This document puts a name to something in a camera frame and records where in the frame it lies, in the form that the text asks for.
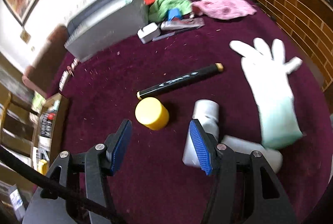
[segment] blue object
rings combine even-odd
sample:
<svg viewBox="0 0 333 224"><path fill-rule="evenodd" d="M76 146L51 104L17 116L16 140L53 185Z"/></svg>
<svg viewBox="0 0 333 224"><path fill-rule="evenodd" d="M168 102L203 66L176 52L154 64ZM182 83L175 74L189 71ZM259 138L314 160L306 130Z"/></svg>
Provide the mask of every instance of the blue object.
<svg viewBox="0 0 333 224"><path fill-rule="evenodd" d="M212 155L210 150L210 141L207 140L207 134L202 128L199 120L191 120L189 123L189 134L191 136L196 155L199 159L200 167L210 175L213 171Z"/></svg>
<svg viewBox="0 0 333 224"><path fill-rule="evenodd" d="M168 11L168 21L171 21L173 18L177 18L179 20L183 19L183 16L178 8Z"/></svg>
<svg viewBox="0 0 333 224"><path fill-rule="evenodd" d="M113 147L111 153L107 151L106 157L111 162L111 173L114 175L123 162L127 146L132 136L132 122L130 120L123 120L119 129L113 134L112 142L109 148Z"/></svg>

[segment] brick pattern panel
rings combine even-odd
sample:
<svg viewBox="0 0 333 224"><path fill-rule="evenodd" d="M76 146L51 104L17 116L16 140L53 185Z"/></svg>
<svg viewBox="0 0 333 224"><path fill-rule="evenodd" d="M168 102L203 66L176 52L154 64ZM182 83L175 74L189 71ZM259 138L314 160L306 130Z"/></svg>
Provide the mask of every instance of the brick pattern panel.
<svg viewBox="0 0 333 224"><path fill-rule="evenodd" d="M257 0L262 10L312 59L323 74L322 91L333 82L333 31L298 0Z"/></svg>

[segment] yellow object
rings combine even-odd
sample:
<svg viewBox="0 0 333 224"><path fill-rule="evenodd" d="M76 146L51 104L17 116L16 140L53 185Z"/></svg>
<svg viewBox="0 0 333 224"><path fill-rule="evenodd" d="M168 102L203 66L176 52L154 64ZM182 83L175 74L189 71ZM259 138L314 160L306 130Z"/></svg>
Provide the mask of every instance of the yellow object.
<svg viewBox="0 0 333 224"><path fill-rule="evenodd" d="M43 175L47 173L47 161L44 159L39 159L38 165L37 165L37 171Z"/></svg>
<svg viewBox="0 0 333 224"><path fill-rule="evenodd" d="M135 108L138 122L151 130L160 130L169 122L169 112L156 98L141 100Z"/></svg>

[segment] gray box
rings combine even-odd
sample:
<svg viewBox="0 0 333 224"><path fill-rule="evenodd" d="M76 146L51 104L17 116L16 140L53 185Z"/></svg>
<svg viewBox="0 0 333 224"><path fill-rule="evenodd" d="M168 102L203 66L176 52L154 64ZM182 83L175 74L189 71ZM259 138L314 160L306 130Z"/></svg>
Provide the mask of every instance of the gray box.
<svg viewBox="0 0 333 224"><path fill-rule="evenodd" d="M65 48L80 62L127 37L148 24L148 6L143 0L113 0L76 28Z"/></svg>

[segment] table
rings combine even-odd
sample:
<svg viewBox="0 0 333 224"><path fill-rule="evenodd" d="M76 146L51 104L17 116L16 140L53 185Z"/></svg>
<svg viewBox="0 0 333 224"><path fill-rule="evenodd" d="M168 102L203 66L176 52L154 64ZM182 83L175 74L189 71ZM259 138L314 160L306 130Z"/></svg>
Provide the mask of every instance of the table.
<svg viewBox="0 0 333 224"><path fill-rule="evenodd" d="M118 212L128 223L200 223L210 195L212 177L187 167L182 156L194 103L210 99L220 105L223 134L260 142L258 110L231 40L253 45L255 37L271 45L285 43L286 60L298 55L288 36L260 10L230 21L204 17L205 26L143 45L130 37L79 64L63 89L70 99L62 148L84 152L114 133L122 119L133 122L133 135L121 169L109 178ZM57 90L62 71L73 61L67 54L49 93ZM225 71L205 81L161 95L170 122L160 131L139 124L134 115L137 91L180 74L221 62ZM329 111L306 65L289 76L295 112L304 137L283 150L278 177L295 213L303 220L328 184L332 160Z"/></svg>

